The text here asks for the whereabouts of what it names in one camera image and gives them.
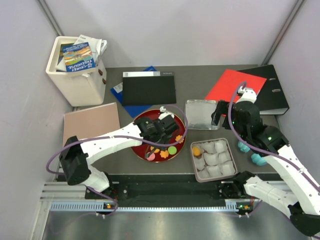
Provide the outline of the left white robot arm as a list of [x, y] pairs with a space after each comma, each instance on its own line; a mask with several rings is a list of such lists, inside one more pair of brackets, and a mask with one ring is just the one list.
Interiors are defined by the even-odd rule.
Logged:
[[179, 129], [175, 115], [166, 110], [158, 118], [141, 117], [92, 140], [80, 141], [76, 136], [70, 137], [59, 156], [66, 182], [70, 186], [83, 184], [94, 189], [102, 198], [109, 198], [114, 187], [108, 175], [93, 167], [93, 163], [123, 149], [143, 144], [163, 148]]

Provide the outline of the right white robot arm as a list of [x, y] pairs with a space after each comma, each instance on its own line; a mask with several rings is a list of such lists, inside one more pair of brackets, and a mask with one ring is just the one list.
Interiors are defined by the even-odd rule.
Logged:
[[231, 177], [221, 186], [227, 198], [258, 198], [286, 216], [302, 234], [320, 237], [320, 185], [300, 162], [284, 134], [275, 126], [266, 125], [255, 105], [257, 95], [241, 83], [230, 101], [220, 100], [211, 115], [216, 125], [231, 130], [244, 146], [260, 154], [286, 183], [289, 192], [278, 189], [249, 171]]

